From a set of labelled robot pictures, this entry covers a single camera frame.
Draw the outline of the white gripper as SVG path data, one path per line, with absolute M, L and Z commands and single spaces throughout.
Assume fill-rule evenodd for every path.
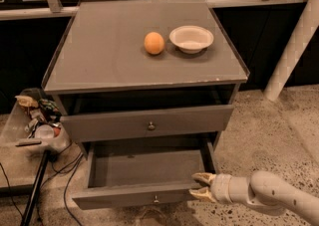
M 231 204 L 232 201 L 229 195 L 229 183 L 232 178 L 229 174 L 213 174 L 209 172 L 200 172 L 195 173 L 192 176 L 192 179 L 201 185 L 205 184 L 210 186 L 203 187 L 200 189 L 191 189 L 189 194 L 194 198 L 203 201 L 220 204 Z

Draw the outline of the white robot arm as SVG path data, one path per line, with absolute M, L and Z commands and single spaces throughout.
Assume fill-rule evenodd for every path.
M 312 226 L 319 226 L 319 198 L 271 172 L 255 171 L 247 177 L 204 172 L 195 173 L 192 178 L 205 184 L 189 191 L 198 200 L 225 205 L 238 203 L 272 216 L 290 210 Z

